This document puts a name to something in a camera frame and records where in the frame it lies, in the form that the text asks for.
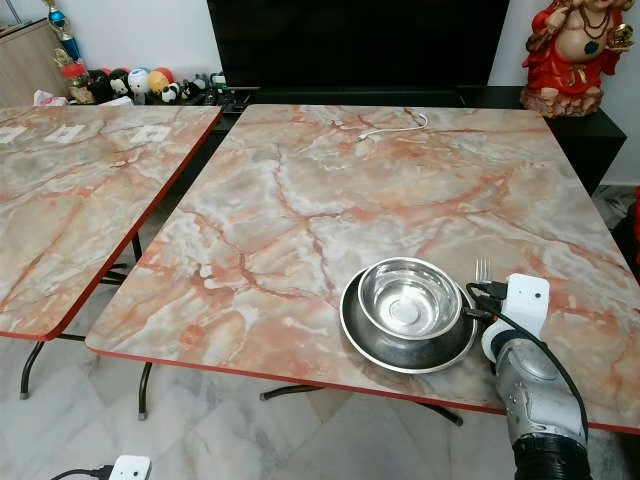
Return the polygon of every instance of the table top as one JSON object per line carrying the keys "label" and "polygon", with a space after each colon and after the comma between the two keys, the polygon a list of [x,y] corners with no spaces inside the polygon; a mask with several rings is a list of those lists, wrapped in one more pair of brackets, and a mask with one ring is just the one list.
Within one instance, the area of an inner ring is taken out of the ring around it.
{"label": "table top", "polygon": [[[419,125],[421,131],[363,132]],[[91,329],[92,350],[501,412],[476,340],[438,373],[384,370],[340,327],[349,279],[390,256],[460,284],[551,283],[542,331],[592,426],[640,429],[640,290],[544,120],[511,110],[257,105]]]}
{"label": "table top", "polygon": [[59,335],[219,116],[0,109],[0,335]]}

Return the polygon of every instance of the stainless steel bowl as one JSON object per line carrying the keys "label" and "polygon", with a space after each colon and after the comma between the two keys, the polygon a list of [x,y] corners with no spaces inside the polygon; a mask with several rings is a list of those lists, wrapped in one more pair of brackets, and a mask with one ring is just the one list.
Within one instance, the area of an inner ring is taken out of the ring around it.
{"label": "stainless steel bowl", "polygon": [[[462,315],[443,335],[428,340],[406,340],[389,335],[367,319],[358,300],[358,285],[364,270],[354,276],[342,293],[342,329],[358,352],[389,370],[410,374],[433,373],[462,360],[471,349],[478,321]],[[465,306],[471,301],[463,294]]]}
{"label": "stainless steel bowl", "polygon": [[406,340],[427,340],[449,331],[460,317],[460,289],[435,265],[395,257],[370,267],[360,279],[358,299],[380,330]]}

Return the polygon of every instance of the white cable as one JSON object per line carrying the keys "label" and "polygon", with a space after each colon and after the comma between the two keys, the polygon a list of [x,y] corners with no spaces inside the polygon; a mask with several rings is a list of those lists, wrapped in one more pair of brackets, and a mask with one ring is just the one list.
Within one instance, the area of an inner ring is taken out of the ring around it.
{"label": "white cable", "polygon": [[427,128],[427,125],[429,125],[429,119],[427,118],[427,116],[423,115],[422,113],[419,113],[418,115],[420,116],[420,118],[424,120],[424,125],[420,125],[418,127],[409,127],[409,128],[382,128],[380,130],[373,130],[371,132],[358,135],[358,141],[362,141],[365,138],[367,138],[369,135],[374,135],[376,133],[409,132],[411,130],[422,130],[423,128]]}

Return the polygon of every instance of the television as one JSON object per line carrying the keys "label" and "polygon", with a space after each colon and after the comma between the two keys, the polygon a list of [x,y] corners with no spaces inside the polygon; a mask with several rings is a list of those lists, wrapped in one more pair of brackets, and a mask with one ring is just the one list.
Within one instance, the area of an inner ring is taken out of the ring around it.
{"label": "television", "polygon": [[486,85],[509,0],[208,0],[227,84]]}

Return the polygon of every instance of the white wall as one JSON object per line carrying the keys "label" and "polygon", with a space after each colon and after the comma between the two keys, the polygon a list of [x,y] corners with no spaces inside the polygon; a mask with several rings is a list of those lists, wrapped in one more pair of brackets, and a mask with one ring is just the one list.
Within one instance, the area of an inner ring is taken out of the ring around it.
{"label": "white wall", "polygon": [[[18,14],[47,15],[41,0],[12,0]],[[89,68],[171,69],[178,79],[222,69],[206,0],[58,0]],[[0,22],[13,23],[8,8]]]}
{"label": "white wall", "polygon": [[[502,30],[498,52],[489,78],[490,85],[523,85],[526,70],[524,44],[531,33],[534,15],[550,0],[511,0]],[[626,23],[640,31],[640,4],[624,15]],[[640,42],[622,56],[613,77],[603,75],[605,91],[602,109],[627,134],[627,141],[605,175],[602,183],[640,185]]]}
{"label": "white wall", "polygon": [[[511,0],[490,85],[524,84],[526,71],[521,64],[531,19],[549,3]],[[46,15],[41,0],[13,0],[13,4],[23,17],[35,20]],[[206,0],[58,0],[58,5],[72,20],[91,68],[166,66],[179,78],[221,68]],[[0,22],[12,20],[3,0],[0,6]],[[640,4],[626,13],[625,20],[640,32]],[[629,138],[603,183],[640,185],[639,78],[640,40],[623,55],[618,74],[604,80],[603,109]]]}

